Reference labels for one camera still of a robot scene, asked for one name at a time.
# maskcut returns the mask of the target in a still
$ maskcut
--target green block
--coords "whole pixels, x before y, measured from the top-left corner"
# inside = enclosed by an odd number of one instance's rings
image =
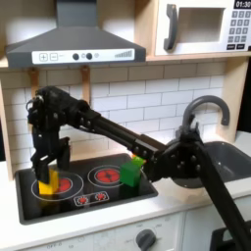
[[[136,164],[138,167],[141,168],[141,167],[144,165],[145,160],[141,159],[141,158],[138,157],[138,156],[134,156],[134,157],[132,158],[132,162],[133,162],[134,164]]]
[[[140,181],[140,167],[130,162],[123,164],[120,171],[120,181],[131,187],[136,187]]]

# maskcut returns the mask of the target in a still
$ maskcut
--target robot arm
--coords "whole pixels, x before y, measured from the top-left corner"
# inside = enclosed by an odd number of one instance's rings
[[[145,159],[143,171],[151,181],[162,177],[200,177],[236,246],[239,250],[251,250],[249,229],[213,165],[197,128],[181,126],[176,139],[164,145],[103,118],[91,110],[85,101],[76,100],[56,87],[39,89],[29,104],[32,106],[28,109],[28,122],[33,125],[32,136],[36,149],[31,160],[38,180],[49,182],[48,165],[54,160],[57,160],[59,169],[69,168],[70,139],[59,138],[61,126],[69,125],[102,134]]]

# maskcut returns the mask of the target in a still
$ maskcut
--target microwave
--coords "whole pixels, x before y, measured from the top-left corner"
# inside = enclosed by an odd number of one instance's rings
[[[251,0],[159,0],[156,56],[251,50]]]

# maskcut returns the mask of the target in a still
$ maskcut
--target black stovetop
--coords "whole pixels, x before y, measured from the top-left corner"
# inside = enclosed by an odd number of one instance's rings
[[[39,195],[34,172],[16,173],[20,222],[24,225],[98,210],[156,196],[158,193],[142,174],[140,183],[120,183],[120,166],[127,154],[71,162],[60,172],[60,188],[54,195]]]

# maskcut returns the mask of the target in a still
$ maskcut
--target faucet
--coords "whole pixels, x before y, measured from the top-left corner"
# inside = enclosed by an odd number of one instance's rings
[[[223,111],[223,119],[222,119],[222,125],[223,126],[228,126],[229,125],[229,121],[230,121],[230,111],[229,111],[229,107],[226,104],[226,102],[216,96],[202,96],[199,97],[195,100],[193,100],[185,109],[184,111],[184,115],[183,115],[183,122],[182,125],[183,126],[190,126],[190,124],[192,123],[192,120],[194,119],[192,112],[193,110],[198,107],[201,104],[204,103],[214,103],[218,106],[221,107],[222,111]]]

